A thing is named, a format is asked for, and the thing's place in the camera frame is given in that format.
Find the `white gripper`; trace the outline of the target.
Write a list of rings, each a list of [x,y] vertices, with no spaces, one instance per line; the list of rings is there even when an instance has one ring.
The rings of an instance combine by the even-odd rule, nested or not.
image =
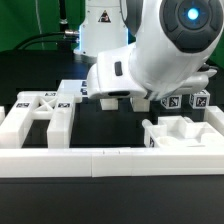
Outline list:
[[[129,70],[129,57],[134,45],[100,52],[87,75],[87,94],[90,99],[143,98],[148,91]]]

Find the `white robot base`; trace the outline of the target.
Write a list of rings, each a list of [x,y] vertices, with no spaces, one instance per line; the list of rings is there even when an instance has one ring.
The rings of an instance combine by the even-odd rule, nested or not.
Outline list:
[[[128,29],[122,19],[120,0],[85,0],[85,18],[79,26],[75,59],[95,63],[100,52],[127,44]]]

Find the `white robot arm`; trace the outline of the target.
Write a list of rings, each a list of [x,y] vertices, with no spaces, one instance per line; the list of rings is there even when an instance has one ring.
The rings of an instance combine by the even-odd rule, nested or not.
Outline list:
[[[90,98],[157,101],[208,84],[200,69],[224,31],[224,0],[120,0],[120,8],[135,41],[98,54]]]

